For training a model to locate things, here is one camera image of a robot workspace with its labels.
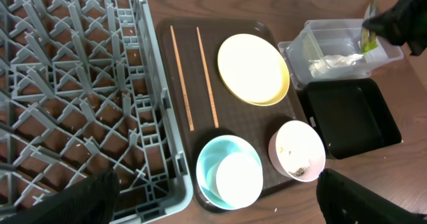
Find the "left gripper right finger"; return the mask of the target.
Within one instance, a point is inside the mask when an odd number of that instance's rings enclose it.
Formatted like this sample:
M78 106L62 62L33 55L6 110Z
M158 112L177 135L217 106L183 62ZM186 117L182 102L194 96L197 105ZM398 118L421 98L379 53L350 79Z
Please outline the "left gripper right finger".
M333 169L318 177L316 197L327 224L426 224L411 213Z

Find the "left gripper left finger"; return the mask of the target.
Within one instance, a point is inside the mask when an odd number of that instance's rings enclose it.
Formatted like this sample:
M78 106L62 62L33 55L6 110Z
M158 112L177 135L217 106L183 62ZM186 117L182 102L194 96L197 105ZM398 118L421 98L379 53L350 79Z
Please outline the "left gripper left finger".
M5 218L3 224L107 224L119 197L119 180L105 169L54 196Z

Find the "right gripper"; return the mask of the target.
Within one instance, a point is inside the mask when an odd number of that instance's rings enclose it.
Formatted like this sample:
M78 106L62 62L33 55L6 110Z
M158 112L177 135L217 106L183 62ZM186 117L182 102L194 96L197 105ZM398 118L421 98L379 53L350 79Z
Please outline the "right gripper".
M367 18L362 26L391 45L408 44L411 55L426 49L426 0L398 0L389 10Z

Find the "green snack wrapper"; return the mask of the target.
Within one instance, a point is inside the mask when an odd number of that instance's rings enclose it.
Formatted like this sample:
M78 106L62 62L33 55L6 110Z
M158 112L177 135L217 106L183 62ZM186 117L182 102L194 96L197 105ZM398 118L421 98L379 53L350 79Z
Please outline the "green snack wrapper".
M374 2L371 2L364 14L364 21L367 21L371 17L374 17L377 13L377 5ZM367 28L361 28L360 35L360 50L365 55L369 51L378 47L376 34L373 31L369 31Z

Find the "rice and nut scraps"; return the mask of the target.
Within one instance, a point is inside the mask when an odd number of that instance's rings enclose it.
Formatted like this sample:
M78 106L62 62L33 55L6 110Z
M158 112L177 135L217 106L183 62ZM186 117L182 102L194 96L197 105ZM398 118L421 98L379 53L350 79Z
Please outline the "rice and nut scraps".
M301 147L278 147L278 159L288 173L302 176L310 166L310 157Z

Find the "white napkin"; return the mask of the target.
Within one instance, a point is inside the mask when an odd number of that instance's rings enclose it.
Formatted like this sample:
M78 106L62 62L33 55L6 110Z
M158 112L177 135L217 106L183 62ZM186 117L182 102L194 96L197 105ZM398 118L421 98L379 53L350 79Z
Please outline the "white napkin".
M363 54L326 55L323 59L310 60L308 67L312 77L320 77L332 71L355 65L357 61L364 58Z

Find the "small white cup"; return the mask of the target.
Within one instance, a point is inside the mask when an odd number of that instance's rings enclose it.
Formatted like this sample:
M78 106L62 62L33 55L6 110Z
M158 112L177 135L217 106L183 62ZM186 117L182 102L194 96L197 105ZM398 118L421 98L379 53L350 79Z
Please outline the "small white cup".
M218 194L234 209L254 203L263 187L262 167L245 153L232 153L220 163L216 172Z

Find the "wooden chopstick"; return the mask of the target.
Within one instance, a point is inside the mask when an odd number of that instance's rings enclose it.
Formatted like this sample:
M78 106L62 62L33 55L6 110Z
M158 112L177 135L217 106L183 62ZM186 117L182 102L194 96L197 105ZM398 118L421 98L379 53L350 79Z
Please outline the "wooden chopstick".
M198 43L199 43L199 51L200 51L200 55L201 55L201 61L202 61L202 65L203 65L203 72L204 72L204 76L205 76L205 82L206 82L207 92L208 92L208 97L209 97L209 104L210 104L210 107L211 107L211 114L212 114L212 117L213 117L213 123L214 123L214 127L215 128L219 128L218 116L217 116L217 112L216 112L216 106L215 106L213 92L212 92L212 89L211 89L211 82L210 82L210 78L209 78L209 71L208 71L208 68L207 68L207 62L206 62L206 59L205 59L203 42L201 40L201 33L200 33L200 30L199 30L199 27L196 27L196 32L197 32L197 40L198 40Z
M185 105L185 112L187 115L187 121L188 121L188 125L189 125L189 130L193 131L194 130L194 125L193 125L193 118L191 115L191 109L189 106L189 99L187 96L187 90L186 90L186 86L185 86L185 79L183 76L183 71L181 68L181 59L180 59L180 55L179 55L179 49L177 47L177 41L175 38L175 31L173 26L171 25L170 27L170 31L171 31L171 38L172 38L172 43L173 43L173 50L174 50L174 55L175 55L175 61L177 64L177 70L178 70L178 75L179 75L179 82L181 85L181 92L183 95L183 101L184 101L184 105Z

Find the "light blue bowl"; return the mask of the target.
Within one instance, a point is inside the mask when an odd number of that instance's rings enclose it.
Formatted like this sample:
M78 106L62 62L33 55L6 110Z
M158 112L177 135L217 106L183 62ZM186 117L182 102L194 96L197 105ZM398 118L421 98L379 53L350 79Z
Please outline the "light blue bowl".
M232 211L236 210L218 194L216 172L220 163L232 153L245 153L253 157L262 167L257 151L245 139L235 135L221 135L210 140L201 150L196 162L197 185L202 195L215 207Z

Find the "yellow plate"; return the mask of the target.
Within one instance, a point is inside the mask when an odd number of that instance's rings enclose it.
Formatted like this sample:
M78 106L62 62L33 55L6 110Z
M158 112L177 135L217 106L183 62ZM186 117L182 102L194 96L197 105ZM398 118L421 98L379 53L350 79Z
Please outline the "yellow plate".
M228 90L251 105L275 105L290 88L290 72L280 52L247 33L232 35L221 44L218 71Z

